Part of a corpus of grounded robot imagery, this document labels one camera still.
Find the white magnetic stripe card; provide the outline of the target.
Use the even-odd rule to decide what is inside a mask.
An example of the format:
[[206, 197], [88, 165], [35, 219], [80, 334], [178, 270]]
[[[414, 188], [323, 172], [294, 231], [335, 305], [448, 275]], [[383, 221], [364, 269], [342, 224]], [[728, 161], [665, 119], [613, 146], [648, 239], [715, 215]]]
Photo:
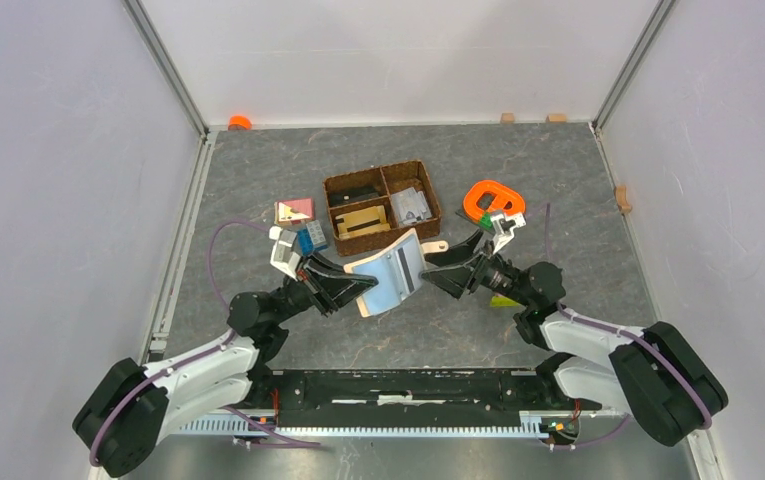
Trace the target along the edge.
[[394, 272], [397, 275], [398, 292], [405, 299], [419, 290], [423, 281], [421, 273], [424, 260], [419, 243], [410, 240], [397, 246], [392, 253]]

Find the beige leather card holder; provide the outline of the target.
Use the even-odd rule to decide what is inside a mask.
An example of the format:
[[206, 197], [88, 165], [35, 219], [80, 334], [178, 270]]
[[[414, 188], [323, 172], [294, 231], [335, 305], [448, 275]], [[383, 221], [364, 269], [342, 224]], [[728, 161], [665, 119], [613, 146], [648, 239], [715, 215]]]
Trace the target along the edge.
[[393, 250], [397, 246], [410, 240], [419, 243], [424, 260], [423, 271], [427, 269], [426, 255], [444, 252], [449, 249], [449, 243], [445, 240], [421, 242], [416, 230], [410, 229], [395, 242], [374, 255], [344, 265], [344, 269], [348, 273], [372, 275], [379, 280], [379, 284], [376, 287], [364, 293], [356, 300], [359, 313], [362, 317], [383, 314], [398, 307], [410, 297], [400, 298], [397, 275], [394, 272], [395, 264], [392, 257]]

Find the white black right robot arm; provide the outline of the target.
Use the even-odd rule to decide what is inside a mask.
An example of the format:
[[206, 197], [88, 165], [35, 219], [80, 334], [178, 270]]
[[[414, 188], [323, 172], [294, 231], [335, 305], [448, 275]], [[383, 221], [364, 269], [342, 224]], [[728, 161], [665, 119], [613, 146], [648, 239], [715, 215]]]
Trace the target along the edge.
[[422, 279], [454, 298], [484, 287], [521, 306], [513, 317], [519, 335], [551, 354], [535, 382], [538, 400], [549, 408], [592, 401], [673, 446], [710, 428], [729, 404], [723, 384], [674, 325], [624, 326], [575, 311], [563, 302], [563, 271], [550, 261], [518, 268], [479, 232], [426, 261]]

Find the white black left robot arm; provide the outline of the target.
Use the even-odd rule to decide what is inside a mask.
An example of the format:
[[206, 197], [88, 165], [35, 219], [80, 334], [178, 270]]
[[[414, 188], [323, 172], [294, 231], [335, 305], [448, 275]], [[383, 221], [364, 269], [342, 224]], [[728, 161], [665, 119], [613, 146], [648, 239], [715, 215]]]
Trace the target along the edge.
[[229, 304], [229, 329], [218, 338], [146, 365], [118, 361], [72, 423], [89, 449], [90, 464], [118, 478], [167, 435], [205, 414], [274, 405], [277, 388], [267, 364], [287, 339], [283, 323], [309, 309], [328, 316], [378, 283], [313, 254], [278, 288], [237, 294]]

